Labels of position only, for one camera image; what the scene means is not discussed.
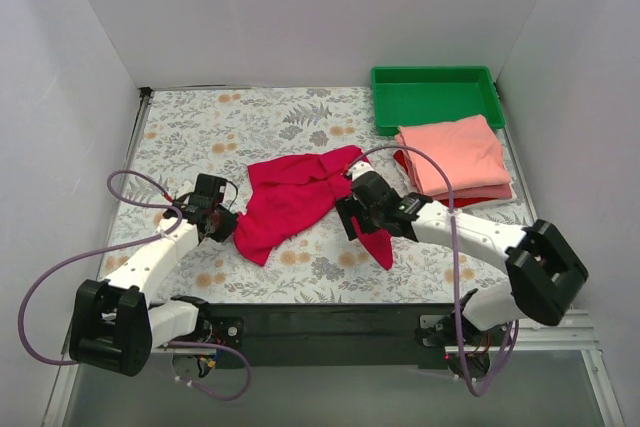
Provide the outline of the magenta red t-shirt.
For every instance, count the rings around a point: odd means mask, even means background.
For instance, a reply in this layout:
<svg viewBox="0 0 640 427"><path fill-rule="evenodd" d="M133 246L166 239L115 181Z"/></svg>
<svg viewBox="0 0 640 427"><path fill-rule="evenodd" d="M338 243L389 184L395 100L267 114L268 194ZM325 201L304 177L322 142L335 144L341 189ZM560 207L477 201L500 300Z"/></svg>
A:
<svg viewBox="0 0 640 427"><path fill-rule="evenodd" d="M233 234L238 252L263 267L274 248L322 220L350 194L343 172L361 154L348 145L249 165L252 195Z"/></svg>

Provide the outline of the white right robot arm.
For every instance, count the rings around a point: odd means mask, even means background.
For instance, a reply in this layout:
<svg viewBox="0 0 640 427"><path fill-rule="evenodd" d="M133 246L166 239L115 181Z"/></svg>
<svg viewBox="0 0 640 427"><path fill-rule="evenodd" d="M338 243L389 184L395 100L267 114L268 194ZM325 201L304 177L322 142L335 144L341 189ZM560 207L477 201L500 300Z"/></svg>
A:
<svg viewBox="0 0 640 427"><path fill-rule="evenodd" d="M454 334L471 345L493 328L522 319L555 327L588 279L583 262L548 221L538 219L531 226L494 223L450 212L422 194L400 196L364 162L345 177L350 192L336 208L349 239L385 232L448 247L507 275L504 283L465 294L450 318L433 327L441 337Z"/></svg>

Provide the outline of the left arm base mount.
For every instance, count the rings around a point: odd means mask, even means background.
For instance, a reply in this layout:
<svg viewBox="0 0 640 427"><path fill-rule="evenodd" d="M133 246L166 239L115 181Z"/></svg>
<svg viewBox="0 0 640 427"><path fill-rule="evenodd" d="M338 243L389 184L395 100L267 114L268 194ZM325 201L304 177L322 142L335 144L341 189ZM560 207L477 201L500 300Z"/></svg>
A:
<svg viewBox="0 0 640 427"><path fill-rule="evenodd" d="M196 331L178 338L178 341L225 345L241 351L245 322L241 317L223 316L199 320ZM243 369L243 362L234 354L212 349L209 354L177 354L172 367L179 375L189 378L209 379L219 369Z"/></svg>

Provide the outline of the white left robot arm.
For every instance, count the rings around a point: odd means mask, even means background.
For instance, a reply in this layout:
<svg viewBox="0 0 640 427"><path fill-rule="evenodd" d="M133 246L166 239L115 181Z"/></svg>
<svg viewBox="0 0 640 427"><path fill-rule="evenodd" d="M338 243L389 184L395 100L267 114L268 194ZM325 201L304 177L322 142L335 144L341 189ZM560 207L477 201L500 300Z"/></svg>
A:
<svg viewBox="0 0 640 427"><path fill-rule="evenodd" d="M222 177L200 174L170 202L153 241L104 280L81 284L71 321L72 360L135 376L155 348L174 340L200 347L211 339L206 301L178 296L154 305L151 300L174 267L203 240L222 243L232 235L238 215L223 205L229 184Z"/></svg>

